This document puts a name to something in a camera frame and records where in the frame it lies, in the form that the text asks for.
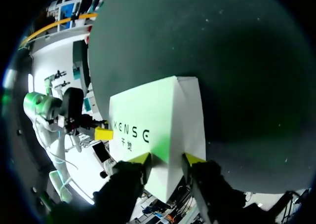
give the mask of desk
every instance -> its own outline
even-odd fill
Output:
[[[237,189],[308,187],[316,169],[315,60],[275,0],[106,0],[89,42],[100,113],[129,88],[199,79],[206,157]]]

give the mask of white cable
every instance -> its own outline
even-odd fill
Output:
[[[64,199],[63,199],[63,195],[62,195],[62,192],[61,192],[61,190],[70,182],[72,180],[72,177],[69,177],[64,183],[63,183],[63,185],[60,187],[60,189],[58,190],[59,191],[59,193],[60,193],[60,199],[62,200],[62,201],[64,201]]]
[[[41,139],[41,137],[40,137],[39,129],[38,129],[38,127],[37,127],[37,117],[36,117],[36,116],[35,116],[35,119],[34,119],[34,125],[35,125],[36,132],[37,132],[37,134],[39,135],[40,145],[41,145],[47,152],[49,152],[52,156],[56,157],[57,159],[59,159],[59,160],[61,160],[61,161],[63,161],[63,162],[66,162],[66,163],[68,163],[68,164],[73,165],[77,170],[79,170],[79,168],[78,168],[75,164],[73,164],[73,163],[71,163],[71,162],[69,162],[69,161],[67,161],[67,160],[64,160],[64,159],[60,158],[59,156],[53,154],[51,151],[49,151],[49,150],[47,149],[47,147],[45,146],[45,143],[42,141],[42,139]]]

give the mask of cable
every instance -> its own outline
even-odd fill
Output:
[[[295,192],[295,191],[291,191],[291,193],[294,194],[295,196],[297,196],[298,198],[301,197],[301,196],[300,196],[297,192]]]
[[[249,200],[246,199],[246,202],[249,202],[251,200],[251,198],[252,198],[252,192],[250,192],[250,198],[249,198]]]
[[[281,224],[283,224],[283,222],[284,222],[284,219],[285,219],[285,214],[286,214],[286,210],[287,210],[287,206],[288,206],[288,204],[287,204],[287,205],[286,205],[286,207],[285,207],[285,210],[284,210],[284,214],[283,214],[283,218],[282,218]]]
[[[186,211],[185,213],[187,213],[188,210],[190,209],[190,207],[191,207],[191,205],[192,205],[192,202],[193,202],[193,197],[191,197],[191,202],[190,202],[190,204],[189,204],[189,206],[188,206],[188,209],[187,209],[187,211]]]
[[[47,151],[47,152],[49,152],[52,156],[54,156],[54,157],[56,157],[57,159],[59,159],[59,160],[61,160],[61,161],[63,161],[63,162],[66,162],[66,163],[68,163],[68,164],[71,164],[71,165],[73,165],[77,170],[79,170],[79,168],[75,165],[75,164],[73,164],[73,163],[71,163],[71,162],[69,162],[69,161],[67,161],[67,160],[64,160],[64,159],[62,159],[62,158],[60,158],[59,156],[57,156],[57,155],[55,155],[55,154],[53,154],[51,151],[49,151],[48,149],[47,149],[47,147],[45,146],[45,143],[43,142],[43,140],[41,139],[41,137],[40,137],[40,134],[39,134],[39,129],[38,129],[38,126],[37,126],[37,113],[36,113],[36,107],[35,107],[35,119],[34,119],[34,125],[35,125],[35,129],[36,129],[36,132],[37,132],[37,134],[39,135],[38,136],[38,138],[39,138],[39,143],[40,143],[40,145]]]
[[[96,17],[96,16],[98,16],[97,13],[86,13],[86,14],[79,15],[78,19],[93,18],[93,17]],[[59,24],[67,23],[67,22],[70,22],[70,21],[72,21],[71,18],[65,18],[65,19],[62,19],[60,21],[51,23],[51,24],[39,29],[38,31],[34,32],[30,36],[28,36],[24,41],[21,42],[20,46],[25,45],[28,41],[30,41],[31,39],[35,38],[37,35],[47,31],[48,29],[51,29],[51,28],[53,28],[53,27],[55,27],[55,26],[57,26]]]
[[[293,199],[292,199],[291,202],[290,202],[290,208],[289,208],[288,213],[287,213],[286,223],[288,222],[288,218],[289,218],[289,216],[290,216],[290,214],[291,214],[292,202],[293,202]]]
[[[63,183],[63,185],[60,187],[60,189],[59,189],[59,193],[60,193],[60,199],[62,200],[62,201],[64,201],[63,200],[63,194],[62,194],[62,192],[61,192],[61,190],[70,182],[72,180],[72,178],[71,177],[69,177],[64,183]]]

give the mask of wires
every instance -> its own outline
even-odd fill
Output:
[[[37,114],[37,112],[36,112],[36,107],[35,107],[34,113],[35,113],[34,126],[35,126],[36,133],[37,133],[37,135],[38,135],[37,137],[38,137],[38,139],[39,139],[40,145],[41,145],[49,154],[51,154],[52,156],[56,157],[58,160],[60,160],[60,161],[62,161],[62,162],[66,162],[66,163],[68,163],[68,164],[71,164],[71,165],[74,166],[77,170],[79,170],[78,167],[77,167],[75,164],[73,164],[73,163],[71,163],[71,162],[69,162],[69,161],[67,161],[67,160],[65,160],[65,159],[60,158],[59,156],[53,154],[51,151],[49,151],[49,150],[47,149],[47,147],[50,147],[50,145],[49,145],[49,146],[46,146],[46,144],[43,142],[43,140],[42,140],[41,137],[40,137],[39,128],[38,128],[38,125],[37,125],[37,115],[38,115],[38,114]]]
[[[290,214],[291,214],[292,202],[293,202],[293,199],[292,199],[291,202],[290,202],[290,208],[289,208],[288,213],[287,213],[286,223],[288,222],[288,218],[289,218],[289,216],[290,216]]]
[[[192,205],[192,202],[193,202],[193,197],[191,197],[191,202],[190,202],[190,204],[188,205],[188,209],[187,209],[187,211],[186,211],[185,213],[187,213],[188,210],[190,209],[190,207],[191,207],[191,205]]]
[[[253,195],[253,193],[252,193],[252,192],[250,192],[250,198],[249,198],[249,200],[247,200],[247,199],[246,199],[246,202],[249,202],[249,201],[251,200],[252,195]]]
[[[62,201],[64,201],[64,199],[63,199],[63,193],[61,192],[61,190],[62,190],[71,180],[72,180],[72,178],[69,177],[69,178],[63,183],[63,185],[62,185],[62,186],[60,187],[60,189],[59,189],[60,199],[61,199]]]
[[[188,201],[186,202],[186,204],[185,204],[183,210],[182,210],[182,211],[179,211],[179,212],[173,217],[172,222],[175,222],[175,218],[176,218],[178,215],[181,215],[181,216],[182,216],[184,213],[186,213],[186,212],[189,210],[189,208],[190,208],[192,202],[193,202],[193,197],[190,197],[190,198],[188,199]]]
[[[283,214],[283,218],[282,218],[281,224],[284,222],[284,219],[285,219],[285,214],[286,214],[286,210],[287,210],[287,206],[288,206],[288,205],[286,205],[286,207],[285,207],[285,210],[284,210],[284,214]]]

